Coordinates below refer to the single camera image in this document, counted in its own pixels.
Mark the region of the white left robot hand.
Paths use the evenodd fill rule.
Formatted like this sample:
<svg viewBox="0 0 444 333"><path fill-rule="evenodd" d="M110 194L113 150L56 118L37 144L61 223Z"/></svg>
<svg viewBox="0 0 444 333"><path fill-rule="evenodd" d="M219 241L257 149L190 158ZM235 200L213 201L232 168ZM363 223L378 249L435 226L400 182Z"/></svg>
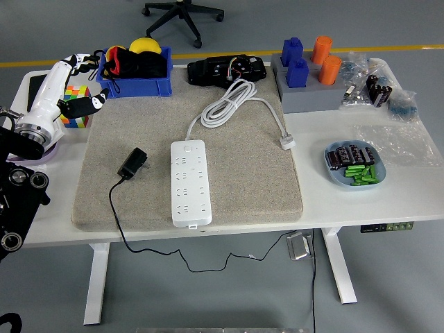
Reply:
<svg viewBox="0 0 444 333"><path fill-rule="evenodd" d="M60 114L57 102L64 96L69 77L97 69L99 60L97 55L79 53L55 63L37 91L31 111L17 122L15 132L51 141L56 133L53 122Z"/></svg>

